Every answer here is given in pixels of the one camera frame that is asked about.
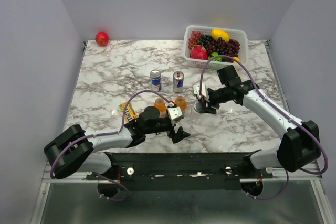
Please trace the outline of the silver jar lid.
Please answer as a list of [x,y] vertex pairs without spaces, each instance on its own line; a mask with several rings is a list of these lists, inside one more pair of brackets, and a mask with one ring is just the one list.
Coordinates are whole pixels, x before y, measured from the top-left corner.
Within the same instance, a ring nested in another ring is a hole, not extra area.
[[202,104],[200,102],[195,102],[194,103],[194,110],[197,113],[202,113]]

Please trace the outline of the clear glass jar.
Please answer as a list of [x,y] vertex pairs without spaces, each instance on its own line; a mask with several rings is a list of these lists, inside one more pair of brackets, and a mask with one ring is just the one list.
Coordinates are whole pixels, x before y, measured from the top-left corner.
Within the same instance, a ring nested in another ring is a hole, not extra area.
[[201,114],[195,111],[194,108],[190,108],[187,117],[190,121],[197,122],[201,119]]

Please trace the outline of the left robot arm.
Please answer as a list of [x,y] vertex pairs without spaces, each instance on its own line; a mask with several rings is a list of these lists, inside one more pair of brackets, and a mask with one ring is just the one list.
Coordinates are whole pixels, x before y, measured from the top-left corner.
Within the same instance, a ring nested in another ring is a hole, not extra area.
[[131,120],[121,131],[92,131],[86,134],[79,124],[72,125],[44,147],[51,165],[50,177],[63,179],[81,170],[97,172],[104,179],[116,175],[115,164],[96,153],[112,148],[130,148],[143,143],[148,134],[167,133],[174,144],[190,136],[182,127],[175,129],[176,122],[184,118],[177,106],[169,107],[167,115],[160,117],[158,108],[148,106],[136,120]]

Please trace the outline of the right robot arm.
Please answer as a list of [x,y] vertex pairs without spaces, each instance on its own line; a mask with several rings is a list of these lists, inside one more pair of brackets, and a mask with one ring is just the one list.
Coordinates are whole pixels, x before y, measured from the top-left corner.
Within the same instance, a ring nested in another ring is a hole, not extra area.
[[295,172],[320,157],[319,129],[313,121],[304,122],[285,111],[252,80],[241,81],[233,66],[219,69],[217,75],[223,88],[213,90],[202,82],[193,85],[197,97],[195,111],[216,114],[220,104],[234,101],[257,114],[281,140],[277,148],[244,156],[240,167],[246,177],[255,177],[264,168]]

